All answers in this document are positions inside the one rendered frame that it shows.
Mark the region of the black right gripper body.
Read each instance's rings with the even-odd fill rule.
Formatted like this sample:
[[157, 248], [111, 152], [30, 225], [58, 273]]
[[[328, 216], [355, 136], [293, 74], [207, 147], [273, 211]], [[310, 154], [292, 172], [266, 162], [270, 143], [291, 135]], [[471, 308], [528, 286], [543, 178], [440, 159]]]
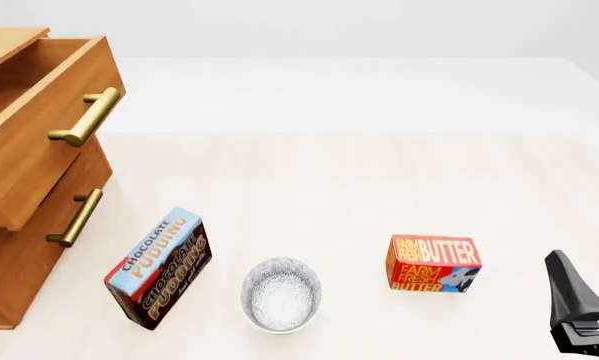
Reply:
[[579, 323], [560, 323], [550, 330], [561, 353], [599, 357], [599, 326]]

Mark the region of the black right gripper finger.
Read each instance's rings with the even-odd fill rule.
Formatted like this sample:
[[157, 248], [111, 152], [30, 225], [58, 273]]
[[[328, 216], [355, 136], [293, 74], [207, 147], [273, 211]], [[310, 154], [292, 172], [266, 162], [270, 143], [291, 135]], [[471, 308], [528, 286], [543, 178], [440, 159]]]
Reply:
[[581, 278], [566, 254], [554, 250], [544, 261], [551, 293], [550, 326], [598, 322], [599, 296]]

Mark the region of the patterned grey bowl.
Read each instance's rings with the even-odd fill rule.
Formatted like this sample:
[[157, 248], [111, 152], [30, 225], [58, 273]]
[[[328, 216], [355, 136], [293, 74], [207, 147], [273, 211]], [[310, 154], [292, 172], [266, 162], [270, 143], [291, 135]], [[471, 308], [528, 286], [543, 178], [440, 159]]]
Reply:
[[240, 289], [245, 316], [257, 329], [288, 335], [307, 326], [318, 313], [322, 286], [314, 270], [300, 260], [275, 257], [254, 266]]

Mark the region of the closed wooden drawer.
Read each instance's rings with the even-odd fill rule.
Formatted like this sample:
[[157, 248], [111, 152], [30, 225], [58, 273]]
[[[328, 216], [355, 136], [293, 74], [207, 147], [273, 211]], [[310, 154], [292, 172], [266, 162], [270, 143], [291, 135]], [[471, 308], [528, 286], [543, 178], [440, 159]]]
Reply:
[[93, 188], [102, 190], [111, 175], [106, 155], [94, 138], [20, 231], [0, 230], [0, 329], [18, 326], [67, 249], [47, 242], [45, 236], [64, 232], [80, 207], [73, 197]]

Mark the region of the wooden cabinet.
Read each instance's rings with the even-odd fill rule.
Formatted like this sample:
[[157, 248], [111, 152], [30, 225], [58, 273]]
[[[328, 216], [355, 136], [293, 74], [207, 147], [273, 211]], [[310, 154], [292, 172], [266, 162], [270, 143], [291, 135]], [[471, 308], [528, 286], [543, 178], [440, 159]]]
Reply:
[[124, 93], [106, 38], [0, 27], [0, 329], [98, 205], [112, 169], [96, 132]]

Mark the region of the open wooden drawer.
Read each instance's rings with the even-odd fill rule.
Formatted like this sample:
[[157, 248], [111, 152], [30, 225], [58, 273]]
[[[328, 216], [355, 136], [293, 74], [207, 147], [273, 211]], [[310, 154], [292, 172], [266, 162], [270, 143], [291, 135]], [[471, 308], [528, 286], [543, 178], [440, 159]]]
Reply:
[[82, 151], [50, 130], [69, 130], [85, 94], [125, 94], [107, 38], [40, 38], [0, 64], [0, 227], [17, 231]]

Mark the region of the red butter box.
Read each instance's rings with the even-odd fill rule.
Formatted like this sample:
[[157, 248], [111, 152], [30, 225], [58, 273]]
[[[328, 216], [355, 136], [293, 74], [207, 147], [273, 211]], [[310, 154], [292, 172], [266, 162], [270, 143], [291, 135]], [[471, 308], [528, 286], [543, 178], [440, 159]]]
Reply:
[[394, 235], [385, 268], [392, 290], [464, 293], [482, 262], [470, 238]]

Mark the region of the chocolate pudding box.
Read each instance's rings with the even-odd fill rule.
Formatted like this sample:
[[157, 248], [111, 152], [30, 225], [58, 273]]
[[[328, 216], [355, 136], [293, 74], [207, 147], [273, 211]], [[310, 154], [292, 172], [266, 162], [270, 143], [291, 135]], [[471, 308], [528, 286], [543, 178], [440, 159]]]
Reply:
[[172, 209], [104, 278], [126, 317], [153, 330], [212, 259], [202, 218]]

